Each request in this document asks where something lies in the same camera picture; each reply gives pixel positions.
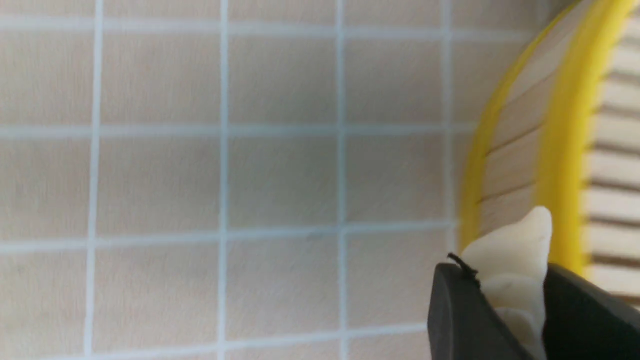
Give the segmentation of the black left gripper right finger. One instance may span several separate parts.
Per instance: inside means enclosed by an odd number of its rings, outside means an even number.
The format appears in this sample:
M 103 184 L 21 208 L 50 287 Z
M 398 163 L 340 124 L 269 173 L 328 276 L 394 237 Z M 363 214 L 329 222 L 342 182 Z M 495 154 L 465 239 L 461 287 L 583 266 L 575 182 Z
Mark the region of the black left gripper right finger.
M 640 313 L 569 269 L 550 264 L 542 339 L 549 360 L 638 360 Z

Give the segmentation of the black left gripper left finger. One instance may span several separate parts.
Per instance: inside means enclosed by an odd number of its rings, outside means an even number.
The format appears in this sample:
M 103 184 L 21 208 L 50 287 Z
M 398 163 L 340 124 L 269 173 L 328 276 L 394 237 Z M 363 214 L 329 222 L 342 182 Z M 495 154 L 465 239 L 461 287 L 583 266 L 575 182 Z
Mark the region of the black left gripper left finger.
M 477 270 L 454 253 L 435 266 L 427 330 L 432 360 L 532 360 L 489 305 Z

